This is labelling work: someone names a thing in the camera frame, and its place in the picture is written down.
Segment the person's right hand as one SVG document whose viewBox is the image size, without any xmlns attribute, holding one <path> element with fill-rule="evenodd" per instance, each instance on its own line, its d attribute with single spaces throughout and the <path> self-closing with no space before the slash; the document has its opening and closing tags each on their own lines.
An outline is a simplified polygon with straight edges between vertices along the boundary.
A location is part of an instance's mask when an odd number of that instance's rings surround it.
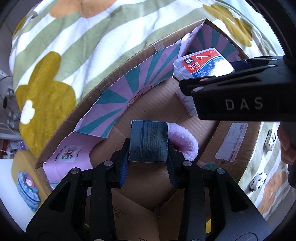
<svg viewBox="0 0 296 241">
<path fill-rule="evenodd" d="M 293 165 L 296 158 L 295 148 L 291 145 L 290 138 L 282 123 L 278 127 L 277 136 L 280 141 L 281 160 L 286 164 Z"/>
</svg>

